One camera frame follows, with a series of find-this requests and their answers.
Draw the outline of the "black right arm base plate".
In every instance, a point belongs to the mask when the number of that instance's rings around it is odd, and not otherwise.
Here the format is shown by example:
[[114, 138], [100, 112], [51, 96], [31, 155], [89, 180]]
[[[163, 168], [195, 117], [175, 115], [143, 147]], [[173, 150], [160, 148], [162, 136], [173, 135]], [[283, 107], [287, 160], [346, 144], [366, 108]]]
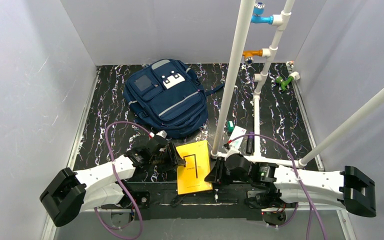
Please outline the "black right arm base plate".
[[282, 193], [279, 190], [250, 190], [246, 192], [244, 204], [251, 209], [273, 209], [272, 212], [282, 212], [286, 209], [293, 209], [297, 203], [287, 203], [281, 199]]

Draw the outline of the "yellow notebook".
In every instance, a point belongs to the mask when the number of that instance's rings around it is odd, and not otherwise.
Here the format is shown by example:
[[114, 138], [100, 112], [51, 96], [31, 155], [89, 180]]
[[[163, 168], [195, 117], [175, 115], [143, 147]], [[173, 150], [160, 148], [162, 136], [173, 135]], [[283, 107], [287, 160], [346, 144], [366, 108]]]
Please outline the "yellow notebook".
[[213, 186], [205, 181], [210, 173], [210, 154], [207, 140], [201, 140], [176, 147], [185, 165], [179, 165], [177, 174], [177, 193], [179, 195], [210, 191]]

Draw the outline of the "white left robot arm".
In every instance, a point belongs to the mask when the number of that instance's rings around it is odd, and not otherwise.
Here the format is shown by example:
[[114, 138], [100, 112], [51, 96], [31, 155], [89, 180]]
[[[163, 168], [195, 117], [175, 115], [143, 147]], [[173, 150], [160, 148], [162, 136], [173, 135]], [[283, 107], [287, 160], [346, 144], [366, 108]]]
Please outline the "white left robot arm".
[[81, 212], [120, 204], [128, 188], [122, 188], [118, 180], [128, 180], [138, 170], [158, 165], [164, 170], [186, 165], [174, 143], [169, 142], [162, 132], [114, 161], [85, 170], [73, 171], [69, 167], [60, 170], [39, 200], [54, 225], [63, 227]]

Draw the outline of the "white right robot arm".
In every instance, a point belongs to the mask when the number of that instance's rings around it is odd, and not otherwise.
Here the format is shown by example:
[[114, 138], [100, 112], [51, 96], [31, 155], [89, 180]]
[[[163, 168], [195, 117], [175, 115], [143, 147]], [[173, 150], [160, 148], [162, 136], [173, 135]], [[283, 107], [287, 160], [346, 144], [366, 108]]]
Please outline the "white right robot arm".
[[329, 172], [294, 169], [290, 160], [246, 156], [232, 147], [217, 157], [204, 180], [215, 185], [250, 184], [256, 193], [244, 201], [252, 209], [307, 202], [336, 206], [365, 218], [377, 215], [375, 182], [354, 166]]

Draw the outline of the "navy blue student backpack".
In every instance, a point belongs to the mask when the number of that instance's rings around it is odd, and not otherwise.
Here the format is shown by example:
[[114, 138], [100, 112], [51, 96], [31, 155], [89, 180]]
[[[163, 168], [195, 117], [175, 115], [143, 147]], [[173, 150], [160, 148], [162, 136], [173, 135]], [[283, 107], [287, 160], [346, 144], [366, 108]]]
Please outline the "navy blue student backpack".
[[206, 90], [191, 67], [180, 60], [161, 59], [133, 73], [122, 95], [138, 124], [180, 139], [207, 122], [207, 97], [224, 86]]

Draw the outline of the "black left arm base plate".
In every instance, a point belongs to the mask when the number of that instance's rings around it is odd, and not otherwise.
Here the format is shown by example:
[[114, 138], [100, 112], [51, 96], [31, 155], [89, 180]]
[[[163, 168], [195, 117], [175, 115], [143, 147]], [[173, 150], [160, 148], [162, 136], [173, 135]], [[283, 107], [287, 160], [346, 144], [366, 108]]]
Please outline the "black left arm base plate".
[[[131, 191], [130, 192], [133, 200], [139, 209], [148, 209], [150, 206], [151, 195], [149, 191]], [[122, 209], [134, 209], [131, 199], [125, 195], [121, 199], [119, 205]]]

